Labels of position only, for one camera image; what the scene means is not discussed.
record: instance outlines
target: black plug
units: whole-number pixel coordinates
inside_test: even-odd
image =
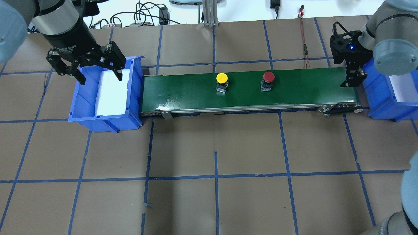
[[[270,9],[274,9],[276,14],[279,13],[280,0],[270,0]]]

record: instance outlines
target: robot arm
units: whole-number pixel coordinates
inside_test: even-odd
[[[418,1],[386,0],[361,31],[343,28],[346,32],[338,34],[336,24],[330,45],[334,63],[347,63],[342,87],[363,82],[367,73],[362,67],[372,56],[377,71],[388,76],[407,74],[418,67]]]
[[[71,0],[0,0],[0,8],[15,16],[19,28],[25,28],[24,32],[17,34],[0,35],[5,42],[0,44],[0,59],[7,61],[13,56],[23,43],[26,28],[32,21],[54,47],[49,50],[47,60],[59,75],[67,74],[85,84],[85,77],[78,67],[97,65],[112,70],[118,80],[122,80],[125,56],[114,42],[106,46],[96,43]],[[71,66],[67,66],[62,59],[71,62]]]

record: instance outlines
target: red clip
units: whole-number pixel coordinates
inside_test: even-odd
[[[298,18],[302,18],[303,17],[303,10],[305,9],[305,5],[302,5],[301,8],[299,8],[299,15]]]

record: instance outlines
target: light blue joint cap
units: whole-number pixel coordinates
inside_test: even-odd
[[[9,4],[0,0],[0,63],[10,60],[25,41],[28,26]]]
[[[418,48],[402,39],[388,39],[375,46],[373,58],[375,68],[381,74],[409,74],[418,67]]]
[[[386,2],[401,10],[418,12],[417,0],[386,0]]]
[[[403,173],[400,194],[409,220],[418,227],[418,153],[409,161],[411,170]]]

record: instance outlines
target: metal post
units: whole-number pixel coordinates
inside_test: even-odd
[[[204,25],[218,26],[218,1],[203,0]]]

